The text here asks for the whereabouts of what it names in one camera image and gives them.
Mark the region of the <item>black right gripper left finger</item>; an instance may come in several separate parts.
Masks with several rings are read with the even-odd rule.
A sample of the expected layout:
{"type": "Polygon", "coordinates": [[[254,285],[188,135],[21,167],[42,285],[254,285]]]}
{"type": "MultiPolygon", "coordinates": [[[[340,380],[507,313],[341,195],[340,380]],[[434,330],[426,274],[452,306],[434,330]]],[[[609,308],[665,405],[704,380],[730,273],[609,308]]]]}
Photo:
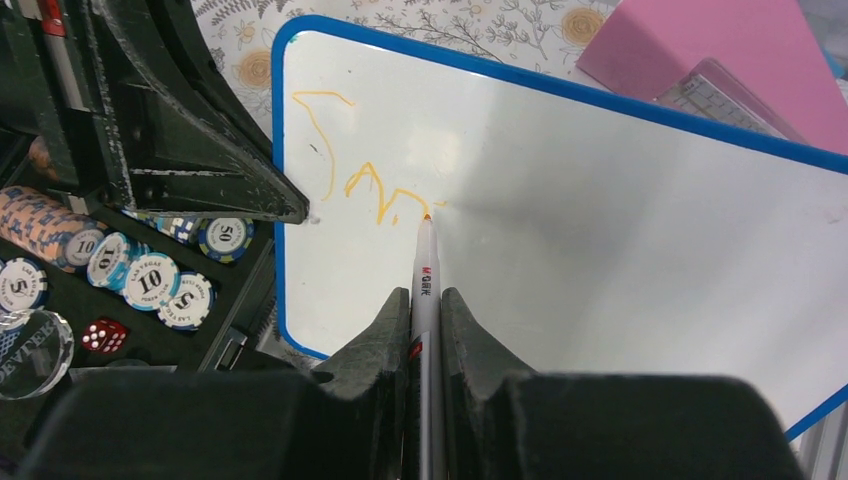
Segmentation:
{"type": "Polygon", "coordinates": [[[75,385],[23,479],[394,479],[410,295],[311,372],[110,369],[75,385]]]}

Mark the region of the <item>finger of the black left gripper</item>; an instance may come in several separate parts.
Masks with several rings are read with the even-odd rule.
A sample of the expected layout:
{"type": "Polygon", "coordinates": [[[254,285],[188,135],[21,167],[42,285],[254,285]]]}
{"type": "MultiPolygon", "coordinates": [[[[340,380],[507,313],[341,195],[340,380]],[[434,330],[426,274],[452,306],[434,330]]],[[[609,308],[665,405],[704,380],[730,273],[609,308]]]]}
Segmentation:
{"type": "Polygon", "coordinates": [[[243,134],[261,153],[271,141],[238,100],[217,67],[189,1],[147,0],[146,6],[173,60],[191,87],[222,120],[243,134]]]}
{"type": "Polygon", "coordinates": [[[163,216],[302,223],[309,202],[217,116],[171,57],[146,1],[80,5],[114,201],[163,216]]]}

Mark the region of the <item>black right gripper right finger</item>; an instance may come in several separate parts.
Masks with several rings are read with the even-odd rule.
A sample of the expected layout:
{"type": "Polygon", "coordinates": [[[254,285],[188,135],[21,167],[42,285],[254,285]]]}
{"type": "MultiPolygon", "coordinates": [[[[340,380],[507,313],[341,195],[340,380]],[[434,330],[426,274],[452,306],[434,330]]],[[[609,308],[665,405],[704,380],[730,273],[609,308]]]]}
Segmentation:
{"type": "Polygon", "coordinates": [[[722,376],[542,373],[444,291],[448,457],[458,479],[800,479],[771,408],[722,376]]]}

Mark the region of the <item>white orange whiteboard marker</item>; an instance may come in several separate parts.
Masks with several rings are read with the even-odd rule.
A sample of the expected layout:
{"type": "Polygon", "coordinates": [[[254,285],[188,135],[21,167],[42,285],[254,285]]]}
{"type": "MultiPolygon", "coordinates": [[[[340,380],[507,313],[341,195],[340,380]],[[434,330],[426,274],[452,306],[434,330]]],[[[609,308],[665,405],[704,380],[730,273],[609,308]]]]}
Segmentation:
{"type": "Polygon", "coordinates": [[[446,479],[440,262],[436,229],[429,214],[424,216],[417,234],[410,297],[409,388],[402,477],[446,479]]]}

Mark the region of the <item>blue framed whiteboard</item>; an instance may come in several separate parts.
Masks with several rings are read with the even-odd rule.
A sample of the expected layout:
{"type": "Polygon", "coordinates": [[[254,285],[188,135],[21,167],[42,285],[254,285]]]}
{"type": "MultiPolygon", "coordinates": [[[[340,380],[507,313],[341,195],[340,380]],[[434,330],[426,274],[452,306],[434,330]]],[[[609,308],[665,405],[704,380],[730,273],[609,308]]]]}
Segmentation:
{"type": "Polygon", "coordinates": [[[412,280],[540,371],[726,375],[789,437],[847,399],[844,156],[318,15],[272,47],[278,324],[325,359],[412,280]]]}

